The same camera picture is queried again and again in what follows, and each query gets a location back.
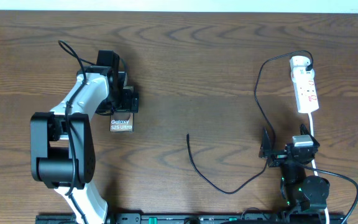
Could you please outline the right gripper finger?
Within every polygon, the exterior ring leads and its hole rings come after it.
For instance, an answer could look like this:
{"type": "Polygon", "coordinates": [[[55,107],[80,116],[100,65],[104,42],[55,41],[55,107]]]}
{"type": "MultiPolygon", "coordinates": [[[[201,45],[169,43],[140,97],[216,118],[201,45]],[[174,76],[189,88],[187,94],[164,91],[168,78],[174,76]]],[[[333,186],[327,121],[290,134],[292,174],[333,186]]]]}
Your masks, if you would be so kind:
{"type": "Polygon", "coordinates": [[[267,130],[263,128],[259,157],[268,158],[271,154],[272,154],[272,143],[267,130]]]}
{"type": "Polygon", "coordinates": [[[319,142],[312,136],[311,132],[308,130],[308,128],[304,125],[300,125],[300,134],[301,135],[308,135],[311,140],[313,141],[314,146],[319,146],[319,142]]]}

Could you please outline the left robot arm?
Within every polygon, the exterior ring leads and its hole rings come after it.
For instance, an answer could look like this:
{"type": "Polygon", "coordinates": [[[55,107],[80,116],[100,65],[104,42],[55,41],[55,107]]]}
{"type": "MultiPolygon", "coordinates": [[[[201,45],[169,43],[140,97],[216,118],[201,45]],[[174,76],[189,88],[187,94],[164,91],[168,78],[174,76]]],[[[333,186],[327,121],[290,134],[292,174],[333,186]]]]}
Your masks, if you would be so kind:
{"type": "Polygon", "coordinates": [[[90,122],[109,117],[112,133],[132,132],[139,94],[127,84],[127,71],[117,53],[100,50],[96,63],[82,60],[76,83],[49,112],[30,119],[31,173],[34,180],[61,195],[73,212],[37,215],[36,223],[111,223],[109,205],[93,176],[96,154],[90,122]]]}

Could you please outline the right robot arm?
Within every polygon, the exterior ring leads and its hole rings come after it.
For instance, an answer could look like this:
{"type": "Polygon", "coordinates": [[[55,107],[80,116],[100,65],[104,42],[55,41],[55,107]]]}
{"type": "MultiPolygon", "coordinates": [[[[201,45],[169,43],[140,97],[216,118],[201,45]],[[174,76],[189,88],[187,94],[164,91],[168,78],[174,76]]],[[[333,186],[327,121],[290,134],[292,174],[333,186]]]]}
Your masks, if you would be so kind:
{"type": "Polygon", "coordinates": [[[319,142],[303,124],[300,134],[293,136],[292,142],[282,150],[273,148],[267,130],[263,129],[259,157],[265,158],[269,167],[281,170],[280,191],[288,204],[282,218],[287,222],[294,219],[292,215],[317,214],[327,207],[329,181],[316,175],[307,176],[305,171],[305,165],[315,158],[319,147],[319,142]]]}

